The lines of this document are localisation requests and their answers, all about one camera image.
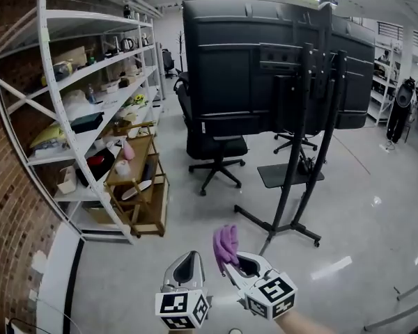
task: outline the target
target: black monitor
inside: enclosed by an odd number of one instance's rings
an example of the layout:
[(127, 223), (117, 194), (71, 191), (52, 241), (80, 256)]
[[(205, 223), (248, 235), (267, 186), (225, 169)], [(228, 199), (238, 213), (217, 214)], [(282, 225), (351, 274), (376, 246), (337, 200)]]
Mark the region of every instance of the black monitor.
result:
[[(293, 96), (288, 92), (303, 44), (313, 44), (317, 53), (323, 28), (320, 11), (269, 1), (191, 0), (184, 2), (183, 19), (196, 129), (213, 136), (291, 132)], [(348, 53), (346, 94), (335, 127), (360, 128), (370, 100), (374, 32), (333, 16), (330, 45), (331, 70), (335, 52)], [(314, 83), (316, 65), (312, 78)], [(332, 90), (328, 84), (324, 89), (322, 95), (310, 97), (306, 134), (325, 127)], [(275, 122), (276, 114), (281, 122)]]

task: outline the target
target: pink rag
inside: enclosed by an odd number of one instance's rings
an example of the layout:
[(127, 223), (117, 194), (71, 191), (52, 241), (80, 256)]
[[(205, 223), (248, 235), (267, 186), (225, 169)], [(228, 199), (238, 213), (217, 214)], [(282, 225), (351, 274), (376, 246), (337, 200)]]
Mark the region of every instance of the pink rag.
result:
[(222, 263), (231, 263), (238, 266), (237, 249), (237, 226), (225, 225), (224, 227), (214, 231), (212, 238), (214, 245), (214, 255), (218, 268), (223, 274)]

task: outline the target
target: black case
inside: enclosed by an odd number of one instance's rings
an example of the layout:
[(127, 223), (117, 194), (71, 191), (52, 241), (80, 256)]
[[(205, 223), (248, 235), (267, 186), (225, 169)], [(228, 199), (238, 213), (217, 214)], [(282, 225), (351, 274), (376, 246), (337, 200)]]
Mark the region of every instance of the black case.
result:
[[(99, 151), (94, 156), (104, 156), (104, 161), (102, 161), (101, 164), (97, 166), (89, 166), (90, 171), (93, 174), (95, 180), (99, 180), (105, 173), (107, 173), (110, 170), (111, 166), (113, 166), (115, 158), (114, 155), (107, 148), (103, 149), (102, 151)], [(79, 178), (79, 181), (81, 181), (81, 183), (84, 186), (88, 186), (88, 181), (86, 180), (82, 170), (77, 169), (76, 176), (77, 178)]]
[(80, 134), (82, 132), (87, 132), (90, 130), (96, 130), (99, 127), (100, 123), (103, 121), (103, 114), (104, 113), (94, 113), (77, 118), (71, 123), (71, 129), (76, 134)]

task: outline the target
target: pink object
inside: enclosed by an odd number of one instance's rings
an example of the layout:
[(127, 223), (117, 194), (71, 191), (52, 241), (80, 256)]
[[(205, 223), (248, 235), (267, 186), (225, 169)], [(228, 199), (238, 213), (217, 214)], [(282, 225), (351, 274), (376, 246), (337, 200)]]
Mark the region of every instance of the pink object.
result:
[(231, 263), (238, 266), (237, 250), (237, 226), (225, 225), (223, 228), (217, 229), (212, 238), (214, 246), (215, 260), (218, 268), (224, 276), (222, 263)]
[(130, 146), (130, 144), (126, 140), (124, 140), (123, 150), (124, 150), (124, 158), (127, 161), (134, 159), (134, 150), (132, 146)]

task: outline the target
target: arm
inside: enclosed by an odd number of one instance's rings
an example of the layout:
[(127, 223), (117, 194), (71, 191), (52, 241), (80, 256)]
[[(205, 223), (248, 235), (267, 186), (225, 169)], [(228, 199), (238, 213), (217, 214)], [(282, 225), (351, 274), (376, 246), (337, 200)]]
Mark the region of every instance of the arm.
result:
[(276, 319), (285, 334), (334, 334), (330, 329), (291, 310)]

